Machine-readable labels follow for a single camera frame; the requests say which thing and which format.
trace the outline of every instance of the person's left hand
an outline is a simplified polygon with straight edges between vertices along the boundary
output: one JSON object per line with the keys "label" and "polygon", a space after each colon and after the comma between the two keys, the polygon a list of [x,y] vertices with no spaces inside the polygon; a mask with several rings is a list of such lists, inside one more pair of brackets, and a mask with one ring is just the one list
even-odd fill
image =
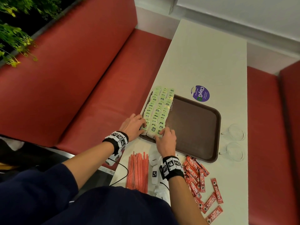
{"label": "person's left hand", "polygon": [[146,120],[141,115],[132,114],[130,118],[127,118],[121,125],[119,131],[128,135],[129,142],[135,140],[140,134],[144,133],[144,130],[140,130],[141,126],[146,127]]}

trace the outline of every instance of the floor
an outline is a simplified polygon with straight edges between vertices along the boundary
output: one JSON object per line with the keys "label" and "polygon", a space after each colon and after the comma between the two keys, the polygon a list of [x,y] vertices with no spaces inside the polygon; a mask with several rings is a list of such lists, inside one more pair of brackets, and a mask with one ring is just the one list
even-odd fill
{"label": "floor", "polygon": [[[0,170],[0,182],[10,179],[19,172],[27,169],[35,168],[40,171],[45,171],[67,159],[68,158],[63,155],[59,155],[30,143],[25,143],[21,149],[13,151],[0,139],[0,162],[19,166],[13,171]],[[84,192],[95,187],[108,186],[112,178],[112,175],[97,170],[80,189],[75,199]]]}

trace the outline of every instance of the hand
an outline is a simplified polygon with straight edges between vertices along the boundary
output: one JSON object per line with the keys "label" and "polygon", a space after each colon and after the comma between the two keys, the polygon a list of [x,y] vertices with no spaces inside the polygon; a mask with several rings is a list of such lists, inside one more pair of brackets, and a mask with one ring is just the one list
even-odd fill
{"label": "hand", "polygon": [[129,142],[135,140],[144,130],[140,130],[141,126],[146,127],[146,120],[141,115],[132,114],[121,125],[119,131],[127,134]]}
{"label": "hand", "polygon": [[173,155],[175,156],[175,148],[176,148],[176,135],[175,130],[170,130],[169,127],[164,128],[159,133],[163,135],[160,139],[157,135],[154,136],[156,140],[156,147],[158,152],[160,153],[162,158],[166,156]]}

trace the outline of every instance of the green plant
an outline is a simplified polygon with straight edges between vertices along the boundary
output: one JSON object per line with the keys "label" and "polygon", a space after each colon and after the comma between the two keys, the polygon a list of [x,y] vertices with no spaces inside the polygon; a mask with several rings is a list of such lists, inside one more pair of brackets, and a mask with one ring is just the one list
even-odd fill
{"label": "green plant", "polygon": [[[0,11],[16,17],[16,12],[22,11],[29,14],[31,9],[37,10],[43,18],[56,18],[60,13],[61,0],[0,0]],[[12,27],[6,23],[0,24],[0,40],[12,46],[24,56],[30,54],[28,46],[33,44],[32,38],[19,27]],[[7,53],[4,45],[0,43],[0,57],[7,64],[16,67],[20,62],[11,54]]]}

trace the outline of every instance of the purple sticker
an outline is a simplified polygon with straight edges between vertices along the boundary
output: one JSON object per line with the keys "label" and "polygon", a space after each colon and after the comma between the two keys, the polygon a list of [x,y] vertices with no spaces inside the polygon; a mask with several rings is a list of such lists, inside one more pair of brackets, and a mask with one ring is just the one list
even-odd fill
{"label": "purple sticker", "polygon": [[205,102],[209,99],[209,91],[205,87],[200,85],[193,87],[191,90],[191,94],[193,95],[194,99],[199,102]]}

